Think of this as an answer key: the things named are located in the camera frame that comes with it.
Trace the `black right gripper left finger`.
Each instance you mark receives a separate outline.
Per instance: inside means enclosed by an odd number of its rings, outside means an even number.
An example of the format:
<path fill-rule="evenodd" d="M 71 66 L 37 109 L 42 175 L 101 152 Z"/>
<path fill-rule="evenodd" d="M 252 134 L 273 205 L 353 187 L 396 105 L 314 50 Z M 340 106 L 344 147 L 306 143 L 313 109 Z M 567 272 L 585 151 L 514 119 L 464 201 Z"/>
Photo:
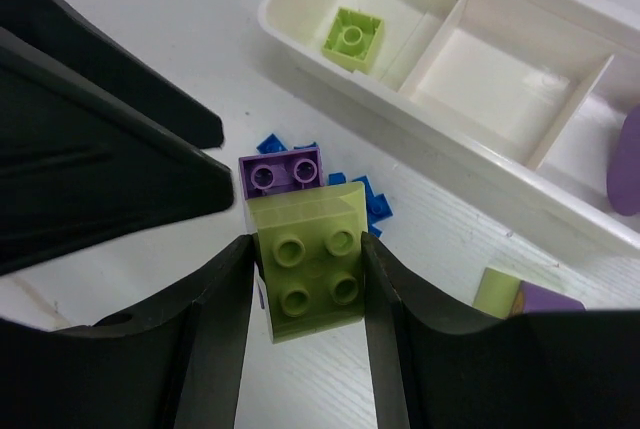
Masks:
<path fill-rule="evenodd" d="M 1 323 L 5 428 L 230 428 L 252 304 L 243 235 L 200 269 L 92 326 Z"/>

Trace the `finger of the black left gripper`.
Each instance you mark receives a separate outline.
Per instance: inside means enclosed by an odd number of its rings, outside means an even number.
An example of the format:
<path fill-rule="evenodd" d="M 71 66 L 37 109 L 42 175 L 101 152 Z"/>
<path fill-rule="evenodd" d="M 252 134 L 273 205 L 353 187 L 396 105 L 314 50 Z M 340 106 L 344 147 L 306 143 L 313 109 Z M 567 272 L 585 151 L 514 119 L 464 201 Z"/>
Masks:
<path fill-rule="evenodd" d="M 223 145 L 219 116 L 64 0 L 1 0 L 1 27 L 186 142 L 200 149 Z"/>
<path fill-rule="evenodd" d="M 228 167 L 2 33 L 3 274 L 234 200 Z"/>

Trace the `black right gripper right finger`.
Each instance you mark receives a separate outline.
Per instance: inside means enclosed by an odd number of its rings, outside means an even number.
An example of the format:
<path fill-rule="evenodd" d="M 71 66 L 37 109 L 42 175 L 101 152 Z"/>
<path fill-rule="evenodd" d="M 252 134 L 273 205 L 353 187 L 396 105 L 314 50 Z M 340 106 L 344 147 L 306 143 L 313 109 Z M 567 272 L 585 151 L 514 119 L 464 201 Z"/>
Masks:
<path fill-rule="evenodd" d="M 639 314 L 506 320 L 466 305 L 362 237 L 365 325 L 382 428 L 635 428 Z"/>

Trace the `green small lego brick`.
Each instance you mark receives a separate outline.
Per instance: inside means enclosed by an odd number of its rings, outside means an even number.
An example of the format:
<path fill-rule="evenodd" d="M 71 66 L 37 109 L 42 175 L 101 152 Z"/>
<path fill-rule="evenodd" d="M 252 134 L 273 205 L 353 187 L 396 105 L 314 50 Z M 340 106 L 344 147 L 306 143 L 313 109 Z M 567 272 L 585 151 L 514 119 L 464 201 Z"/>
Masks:
<path fill-rule="evenodd" d="M 511 312 L 521 282 L 517 277 L 486 267 L 472 306 L 485 314 L 505 319 Z"/>

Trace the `green sloped lego brick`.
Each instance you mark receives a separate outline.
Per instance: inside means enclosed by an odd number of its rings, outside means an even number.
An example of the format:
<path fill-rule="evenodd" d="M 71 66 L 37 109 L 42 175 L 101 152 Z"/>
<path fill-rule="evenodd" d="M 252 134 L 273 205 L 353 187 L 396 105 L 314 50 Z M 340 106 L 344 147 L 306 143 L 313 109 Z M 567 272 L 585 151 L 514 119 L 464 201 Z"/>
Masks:
<path fill-rule="evenodd" d="M 255 230 L 258 281 L 274 343 L 363 317 L 363 183 L 250 199 L 246 210 Z"/>

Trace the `purple round lego piece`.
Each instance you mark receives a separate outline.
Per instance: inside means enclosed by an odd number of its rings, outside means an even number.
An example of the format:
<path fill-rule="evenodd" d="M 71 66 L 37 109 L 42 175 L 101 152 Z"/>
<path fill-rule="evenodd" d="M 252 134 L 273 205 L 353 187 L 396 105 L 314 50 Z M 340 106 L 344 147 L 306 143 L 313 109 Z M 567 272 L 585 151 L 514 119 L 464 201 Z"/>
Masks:
<path fill-rule="evenodd" d="M 606 177 L 611 207 L 622 216 L 639 213 L 639 106 L 625 118 Z"/>

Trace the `green square lego brick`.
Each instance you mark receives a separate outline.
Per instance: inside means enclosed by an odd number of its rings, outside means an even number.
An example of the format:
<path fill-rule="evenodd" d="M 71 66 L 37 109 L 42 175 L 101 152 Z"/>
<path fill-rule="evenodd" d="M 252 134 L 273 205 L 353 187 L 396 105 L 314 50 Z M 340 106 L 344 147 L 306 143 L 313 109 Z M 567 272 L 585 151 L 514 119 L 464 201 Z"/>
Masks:
<path fill-rule="evenodd" d="M 349 72 L 369 74 L 380 52 L 384 33 L 383 19 L 339 7 L 321 53 Z"/>

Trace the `purple sloped lego brick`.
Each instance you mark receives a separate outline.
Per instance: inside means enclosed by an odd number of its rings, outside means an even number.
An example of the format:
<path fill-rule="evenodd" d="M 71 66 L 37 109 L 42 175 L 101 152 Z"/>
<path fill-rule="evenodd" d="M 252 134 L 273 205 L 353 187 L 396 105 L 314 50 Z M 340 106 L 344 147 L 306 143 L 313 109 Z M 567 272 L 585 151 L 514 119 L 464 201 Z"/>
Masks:
<path fill-rule="evenodd" d="M 582 302 L 536 284 L 522 281 L 519 284 L 509 315 L 516 316 L 539 312 L 584 311 Z"/>

